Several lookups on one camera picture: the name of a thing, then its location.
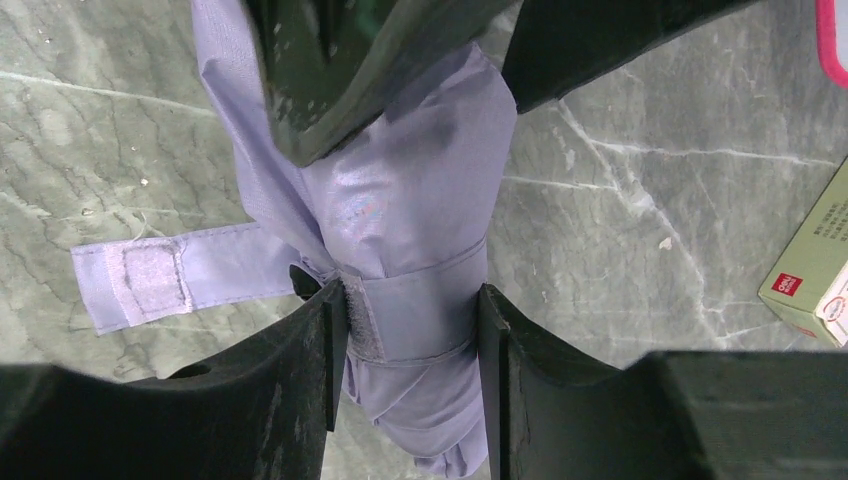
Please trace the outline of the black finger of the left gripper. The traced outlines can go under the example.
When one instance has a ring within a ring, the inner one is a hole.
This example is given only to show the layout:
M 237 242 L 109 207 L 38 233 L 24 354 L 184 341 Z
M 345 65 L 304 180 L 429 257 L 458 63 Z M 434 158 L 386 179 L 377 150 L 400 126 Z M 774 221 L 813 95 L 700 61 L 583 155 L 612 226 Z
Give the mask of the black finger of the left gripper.
M 569 92 L 747 0 L 526 0 L 502 76 L 520 114 Z
M 249 1 L 272 138 L 306 167 L 374 121 L 405 86 L 482 34 L 508 1 Z

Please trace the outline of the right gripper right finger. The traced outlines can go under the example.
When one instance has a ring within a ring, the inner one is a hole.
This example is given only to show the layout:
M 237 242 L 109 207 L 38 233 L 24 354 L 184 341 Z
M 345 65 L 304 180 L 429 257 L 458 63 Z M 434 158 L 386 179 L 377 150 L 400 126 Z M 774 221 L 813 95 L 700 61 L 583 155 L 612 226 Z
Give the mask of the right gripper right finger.
M 847 357 L 654 351 L 625 369 L 478 296 L 495 479 L 843 479 Z

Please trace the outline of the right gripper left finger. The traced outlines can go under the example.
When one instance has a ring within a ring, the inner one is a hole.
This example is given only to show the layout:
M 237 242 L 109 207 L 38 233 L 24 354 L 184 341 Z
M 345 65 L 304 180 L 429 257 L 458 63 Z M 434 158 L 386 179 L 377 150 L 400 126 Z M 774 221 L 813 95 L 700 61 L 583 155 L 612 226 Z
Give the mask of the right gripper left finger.
M 165 379 L 1 369 L 5 479 L 317 479 L 347 346 L 340 281 Z

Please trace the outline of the white and black folding umbrella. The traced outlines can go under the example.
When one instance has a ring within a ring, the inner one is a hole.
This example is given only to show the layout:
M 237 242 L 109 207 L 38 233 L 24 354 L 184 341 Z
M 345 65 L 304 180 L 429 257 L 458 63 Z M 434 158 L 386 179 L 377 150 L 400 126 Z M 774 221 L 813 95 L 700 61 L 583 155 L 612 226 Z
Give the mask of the white and black folding umbrella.
M 99 333 L 289 295 L 291 267 L 349 299 L 343 388 L 415 465 L 461 479 L 488 455 L 475 304 L 517 118 L 475 42 L 406 86 L 348 146 L 306 168 L 274 145 L 240 1 L 195 1 L 201 81 L 233 144 L 247 224 L 79 246 Z

